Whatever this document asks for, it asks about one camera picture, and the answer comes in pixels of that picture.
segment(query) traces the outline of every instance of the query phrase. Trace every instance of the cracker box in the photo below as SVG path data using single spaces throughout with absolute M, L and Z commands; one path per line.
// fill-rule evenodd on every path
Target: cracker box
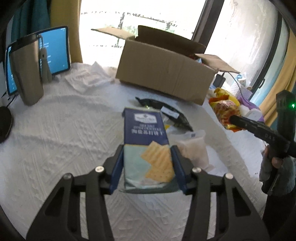
M 125 108 L 123 115 L 125 191 L 164 193 L 178 190 L 160 112 Z

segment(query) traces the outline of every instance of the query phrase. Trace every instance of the cracker image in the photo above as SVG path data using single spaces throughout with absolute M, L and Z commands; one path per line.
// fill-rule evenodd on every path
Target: cracker image
M 146 178 L 168 183 L 175 176 L 168 145 L 152 142 L 141 157 L 152 166 L 146 173 Z
M 147 149 L 142 153 L 141 158 L 152 165 L 155 158 L 161 154 L 162 148 L 162 145 L 152 141 Z
M 145 177 L 157 182 L 169 183 L 175 176 L 173 168 L 159 170 L 157 167 L 151 167 Z

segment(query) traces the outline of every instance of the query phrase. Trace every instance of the blue screen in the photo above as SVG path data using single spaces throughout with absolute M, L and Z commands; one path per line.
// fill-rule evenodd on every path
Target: blue screen
M 48 30 L 43 33 L 39 33 L 43 37 L 44 47 L 47 51 L 47 62 L 52 74 L 57 72 L 67 70 L 68 65 L 68 53 L 67 53 L 67 38 L 66 38 L 66 28 L 59 28 Z M 42 47 L 41 39 L 39 39 L 40 48 Z M 9 63 L 9 51 L 11 47 L 7 50 L 7 67 L 6 67 L 6 78 L 8 92 L 13 93 L 17 90 L 15 85 Z

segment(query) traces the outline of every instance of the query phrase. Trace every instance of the human hand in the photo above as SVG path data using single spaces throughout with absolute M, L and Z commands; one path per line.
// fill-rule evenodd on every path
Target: human hand
M 272 160 L 268 158 L 269 146 L 264 150 L 263 160 L 259 174 L 259 180 L 265 182 L 269 179 L 272 167 L 278 169 L 280 175 L 279 181 L 274 189 L 273 195 L 282 196 L 290 193 L 295 186 L 295 167 L 294 160 L 288 156 L 284 159 L 274 157 Z
M 264 157 L 268 157 L 268 153 L 269 153 L 269 146 L 267 146 L 264 150 Z M 284 163 L 284 160 L 283 159 L 280 159 L 278 157 L 274 157 L 272 160 L 271 160 L 271 164 L 276 168 L 276 169 L 279 169 Z

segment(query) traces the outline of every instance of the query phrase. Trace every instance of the thermos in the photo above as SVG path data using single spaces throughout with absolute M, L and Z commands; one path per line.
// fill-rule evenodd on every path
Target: thermos
M 43 96 L 39 38 L 37 34 L 30 34 L 18 39 L 9 53 L 11 72 L 26 105 L 37 103 Z

